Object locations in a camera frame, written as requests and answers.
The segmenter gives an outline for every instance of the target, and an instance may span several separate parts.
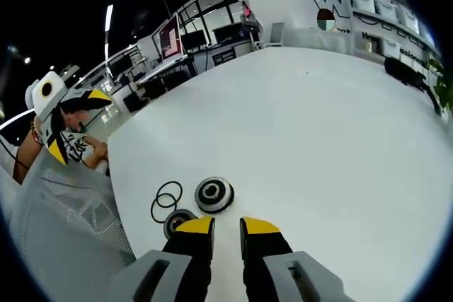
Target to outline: rubber o-ring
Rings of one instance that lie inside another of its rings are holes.
[[[161,196],[160,192],[163,188],[165,188],[167,185],[169,184],[176,184],[177,186],[179,186],[179,196],[178,198],[175,198],[172,194],[169,194],[171,195],[171,197],[175,200],[174,203],[170,204],[170,205],[163,205],[159,202],[159,197]],[[157,202],[157,205],[159,205],[161,208],[171,208],[171,207],[175,207],[178,202],[180,201],[181,197],[183,196],[183,186],[179,183],[179,182],[176,182],[175,180],[171,180],[170,182],[167,182],[165,184],[163,184],[159,190],[157,190],[157,194],[156,194],[156,202]]]
[[[163,221],[160,221],[160,220],[156,219],[156,217],[154,217],[153,208],[154,208],[154,204],[155,204],[155,203],[157,203],[157,204],[159,205],[158,199],[159,199],[160,197],[162,197],[162,196],[170,196],[171,198],[173,198],[173,200],[174,200],[175,202],[174,202],[172,205],[168,206],[168,207],[174,207],[173,211],[176,210],[176,205],[177,205],[177,201],[176,201],[175,197],[174,197],[172,194],[168,194],[168,193],[165,192],[165,193],[163,193],[163,194],[158,194],[158,195],[156,196],[156,198],[154,199],[154,201],[151,203],[151,209],[150,209],[150,211],[151,211],[151,218],[153,219],[153,221],[155,221],[156,223],[159,223],[159,224],[164,224],[166,219],[164,219]]]

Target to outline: table surface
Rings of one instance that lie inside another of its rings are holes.
[[[451,212],[452,146],[429,98],[345,54],[247,54],[157,99],[108,148],[137,257],[166,242],[149,213],[162,184],[179,181],[178,208],[198,216],[202,180],[234,186],[233,205],[216,216],[206,301],[247,301],[242,216],[278,226],[293,251],[337,274],[357,302],[400,302],[428,273]]]

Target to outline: computer monitor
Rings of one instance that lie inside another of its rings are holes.
[[[116,79],[124,71],[132,67],[132,60],[129,55],[119,58],[117,61],[109,65],[110,72],[112,73],[113,79]]]
[[[244,32],[242,23],[235,23],[213,30],[217,44],[229,44],[231,42],[240,42],[241,40],[250,39],[250,36]]]
[[[174,15],[159,31],[161,38],[162,59],[181,54],[183,46],[179,33],[178,15]]]
[[[183,46],[186,51],[206,45],[206,37],[203,30],[198,30],[188,33],[187,35],[182,35],[181,40],[183,41]]]

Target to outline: person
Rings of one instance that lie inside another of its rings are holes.
[[[80,110],[73,114],[66,114],[62,111],[62,116],[68,128],[62,132],[68,157],[77,163],[84,163],[91,170],[108,175],[107,144],[89,135],[79,133],[81,131],[80,123],[88,120],[87,111]]]
[[[40,142],[34,127],[40,126],[38,117],[33,119],[32,127],[27,133],[20,146],[14,146],[0,136],[0,166],[18,183],[22,184],[28,169],[41,152],[42,143]]]

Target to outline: mesh panel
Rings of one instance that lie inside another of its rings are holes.
[[[112,197],[87,186],[78,186],[77,179],[65,177],[51,168],[44,172],[42,180],[49,189],[43,194],[67,222],[132,254]]]

